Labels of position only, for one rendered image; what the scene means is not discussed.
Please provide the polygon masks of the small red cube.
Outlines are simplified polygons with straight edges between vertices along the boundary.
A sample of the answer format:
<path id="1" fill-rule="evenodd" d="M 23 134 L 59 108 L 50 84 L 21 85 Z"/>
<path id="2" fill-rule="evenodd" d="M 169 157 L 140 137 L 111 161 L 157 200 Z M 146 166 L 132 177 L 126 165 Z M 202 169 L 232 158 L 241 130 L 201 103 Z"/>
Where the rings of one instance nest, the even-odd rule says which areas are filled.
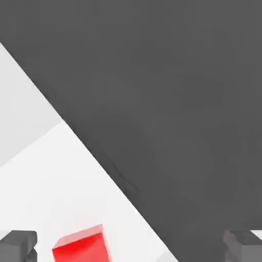
<path id="1" fill-rule="evenodd" d="M 110 262 L 102 225 L 60 238 L 52 253 L 55 262 Z"/>

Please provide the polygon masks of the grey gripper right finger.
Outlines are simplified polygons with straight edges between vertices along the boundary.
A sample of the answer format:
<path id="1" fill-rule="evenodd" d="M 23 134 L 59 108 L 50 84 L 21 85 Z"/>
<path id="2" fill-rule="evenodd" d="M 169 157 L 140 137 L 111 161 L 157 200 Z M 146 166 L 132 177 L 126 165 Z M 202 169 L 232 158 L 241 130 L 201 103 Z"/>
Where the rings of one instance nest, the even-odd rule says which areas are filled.
<path id="1" fill-rule="evenodd" d="M 226 230 L 224 262 L 262 262 L 262 239 L 247 230 Z"/>

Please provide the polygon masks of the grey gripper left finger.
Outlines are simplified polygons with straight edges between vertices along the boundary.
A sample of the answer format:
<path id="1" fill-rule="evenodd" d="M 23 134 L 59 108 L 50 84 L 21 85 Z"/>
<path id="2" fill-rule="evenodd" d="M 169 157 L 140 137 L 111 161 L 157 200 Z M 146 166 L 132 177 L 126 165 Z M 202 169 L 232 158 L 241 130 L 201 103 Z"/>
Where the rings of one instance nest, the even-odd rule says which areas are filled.
<path id="1" fill-rule="evenodd" d="M 37 262 L 36 231 L 0 231 L 0 262 Z"/>

